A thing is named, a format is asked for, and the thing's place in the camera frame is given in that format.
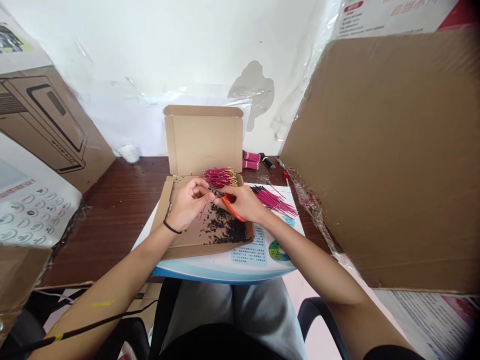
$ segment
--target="wooden desk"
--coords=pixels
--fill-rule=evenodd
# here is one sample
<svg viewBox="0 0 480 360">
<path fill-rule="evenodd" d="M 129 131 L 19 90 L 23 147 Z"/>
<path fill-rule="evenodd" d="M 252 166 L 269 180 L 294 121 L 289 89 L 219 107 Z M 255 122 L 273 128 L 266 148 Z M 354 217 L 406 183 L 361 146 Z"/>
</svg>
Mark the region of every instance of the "wooden desk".
<svg viewBox="0 0 480 360">
<path fill-rule="evenodd" d="M 283 169 L 277 166 L 258 170 L 244 169 L 245 182 L 286 186 Z M 37 288 L 67 288 L 90 285 L 128 255 L 155 205 L 160 199 L 168 157 L 143 157 L 134 165 L 118 158 L 86 196 L 66 240 L 58 247 L 52 263 Z M 307 238 L 327 252 L 325 240 L 310 216 L 298 203 L 300 221 Z"/>
</svg>

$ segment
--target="white cup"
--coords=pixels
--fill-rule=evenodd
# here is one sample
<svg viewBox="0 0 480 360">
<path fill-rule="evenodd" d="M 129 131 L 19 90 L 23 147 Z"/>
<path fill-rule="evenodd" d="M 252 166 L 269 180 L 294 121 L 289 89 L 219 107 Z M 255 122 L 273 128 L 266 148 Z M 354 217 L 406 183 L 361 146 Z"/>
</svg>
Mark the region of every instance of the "white cup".
<svg viewBox="0 0 480 360">
<path fill-rule="evenodd" d="M 117 149 L 118 153 L 124 158 L 128 163 L 135 164 L 140 161 L 139 152 L 134 145 L 124 145 Z"/>
</svg>

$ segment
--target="black tool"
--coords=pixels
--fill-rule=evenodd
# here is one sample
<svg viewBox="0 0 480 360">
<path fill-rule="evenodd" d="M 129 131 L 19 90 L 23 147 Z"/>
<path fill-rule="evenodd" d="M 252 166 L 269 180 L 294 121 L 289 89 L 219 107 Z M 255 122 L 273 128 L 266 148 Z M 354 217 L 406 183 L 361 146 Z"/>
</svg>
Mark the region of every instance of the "black tool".
<svg viewBox="0 0 480 360">
<path fill-rule="evenodd" d="M 265 165 L 266 165 L 267 167 L 269 167 L 270 169 L 275 169 L 275 165 L 273 165 L 273 164 L 270 162 L 269 158 L 266 157 L 263 152 L 261 152 L 259 155 L 260 155 L 260 159 L 265 163 Z"/>
</svg>

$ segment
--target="forearm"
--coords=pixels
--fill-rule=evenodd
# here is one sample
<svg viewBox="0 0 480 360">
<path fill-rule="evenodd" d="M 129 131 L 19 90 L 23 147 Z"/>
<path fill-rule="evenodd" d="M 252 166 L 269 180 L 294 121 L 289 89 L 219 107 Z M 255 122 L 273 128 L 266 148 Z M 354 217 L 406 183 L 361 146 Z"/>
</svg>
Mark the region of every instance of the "forearm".
<svg viewBox="0 0 480 360">
<path fill-rule="evenodd" d="M 370 300 L 338 262 L 271 211 L 262 217 L 261 225 L 275 237 L 310 286 L 327 303 L 356 305 Z"/>
<path fill-rule="evenodd" d="M 46 337 L 63 334 L 124 313 L 172 244 L 175 236 L 164 225 L 156 229 L 134 251 L 88 289 L 58 320 Z M 91 358 L 118 321 L 120 320 L 41 348 L 35 351 L 30 359 Z"/>
<path fill-rule="evenodd" d="M 413 350 L 358 282 L 329 254 L 270 213 L 261 225 L 279 242 L 310 286 L 328 304 L 353 359 L 379 345 Z"/>
</svg>

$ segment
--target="hand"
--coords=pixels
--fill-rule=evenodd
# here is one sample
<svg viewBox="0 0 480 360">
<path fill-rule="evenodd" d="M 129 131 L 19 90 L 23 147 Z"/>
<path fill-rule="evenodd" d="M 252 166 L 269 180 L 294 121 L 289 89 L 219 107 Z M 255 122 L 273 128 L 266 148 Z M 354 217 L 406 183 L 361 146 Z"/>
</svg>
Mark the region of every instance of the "hand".
<svg viewBox="0 0 480 360">
<path fill-rule="evenodd" d="M 166 219 L 168 225 L 177 231 L 183 231 L 189 227 L 204 206 L 211 203 L 215 195 L 209 191 L 209 185 L 205 180 L 194 178 L 182 187 L 176 196 Z"/>
<path fill-rule="evenodd" d="M 222 193 L 231 194 L 236 197 L 234 203 L 230 204 L 233 210 L 245 220 L 262 224 L 264 219 L 272 212 L 262 205 L 250 186 L 243 185 L 225 186 L 220 190 Z M 213 200 L 219 208 L 228 210 L 220 198 Z"/>
</svg>

